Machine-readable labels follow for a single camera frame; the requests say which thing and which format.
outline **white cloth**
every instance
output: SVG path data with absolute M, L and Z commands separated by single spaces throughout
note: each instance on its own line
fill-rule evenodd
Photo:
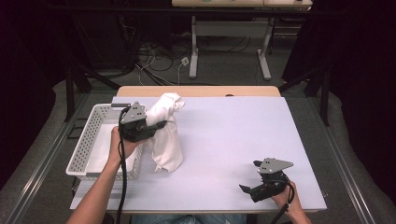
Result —
M 155 171 L 162 168 L 174 172 L 183 162 L 183 153 L 177 133 L 177 123 L 173 113 L 184 105 L 181 97 L 174 92 L 164 93 L 157 102 L 146 112 L 148 126 L 166 120 L 163 128 L 157 130 L 146 144 L 152 148 L 152 159 L 157 163 Z

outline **white plastic basket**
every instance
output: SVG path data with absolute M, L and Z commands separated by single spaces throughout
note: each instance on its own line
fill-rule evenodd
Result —
M 119 110 L 111 104 L 95 105 L 78 140 L 75 151 L 66 168 L 68 175 L 79 179 L 96 179 L 105 167 L 110 148 L 111 130 L 119 123 Z M 136 179 L 142 154 L 142 146 L 126 159 L 128 179 Z M 116 179 L 122 179 L 119 169 Z

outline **table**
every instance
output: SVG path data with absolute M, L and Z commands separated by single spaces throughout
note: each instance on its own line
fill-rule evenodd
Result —
M 258 10 L 282 8 L 297 8 L 312 6 L 311 0 L 173 0 L 174 7 L 256 7 Z M 190 63 L 190 78 L 196 78 L 198 66 L 198 48 L 196 36 L 250 36 L 263 38 L 262 48 L 257 50 L 262 75 L 265 80 L 271 79 L 265 53 L 274 28 L 274 18 L 268 21 L 197 21 L 191 19 L 192 53 Z
M 299 186 L 303 208 L 326 209 L 289 109 L 275 87 L 122 87 L 117 96 L 152 103 L 169 91 L 177 92 L 186 102 L 175 115 L 185 159 L 173 173 L 154 173 L 155 162 L 150 160 L 150 152 L 143 150 L 138 178 L 128 180 L 124 213 L 257 214 L 277 210 L 272 200 L 254 203 L 238 186 L 260 185 L 252 162 L 264 156 L 294 162 L 284 172 Z M 234 110 L 236 105 L 244 107 Z M 246 108 L 254 109 L 245 113 Z M 261 133 L 253 126 L 259 126 Z M 80 182 L 71 209 L 92 184 L 92 180 Z M 117 210 L 120 192 L 121 182 L 116 181 L 107 210 Z

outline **table leg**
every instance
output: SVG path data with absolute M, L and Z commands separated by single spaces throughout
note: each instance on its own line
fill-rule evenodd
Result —
M 196 22 L 195 17 L 192 17 L 191 21 L 191 36 L 192 36 L 192 50 L 190 59 L 190 78 L 197 77 L 197 66 L 198 66 L 198 48 L 197 48 L 197 34 L 196 34 Z
M 265 30 L 265 38 L 262 43 L 262 49 L 257 50 L 257 53 L 259 55 L 259 60 L 260 60 L 260 66 L 262 68 L 262 76 L 264 77 L 265 80 L 271 80 L 271 74 L 270 74 L 270 70 L 268 68 L 267 60 L 265 58 L 265 53 L 268 49 L 268 43 L 271 39 L 273 24 L 274 24 L 274 18 L 268 19 L 268 25 Z

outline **table surface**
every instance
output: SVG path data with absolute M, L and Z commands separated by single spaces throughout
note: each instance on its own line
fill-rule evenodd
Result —
M 311 0 L 172 0 L 174 7 L 310 7 Z
M 128 180 L 124 213 L 277 210 L 272 200 L 254 203 L 239 188 L 239 184 L 260 185 L 261 178 L 252 162 L 264 157 L 294 162 L 284 172 L 299 186 L 303 209 L 326 209 L 289 108 L 277 88 L 122 87 L 117 97 L 150 105 L 164 92 L 176 92 L 186 102 L 175 114 L 185 159 L 173 173 L 155 173 L 155 162 L 145 148 L 138 178 Z M 235 97 L 224 97 L 227 94 Z M 92 184 L 91 180 L 81 181 L 71 209 L 76 208 Z M 116 181 L 108 210 L 117 210 L 120 192 L 121 182 Z

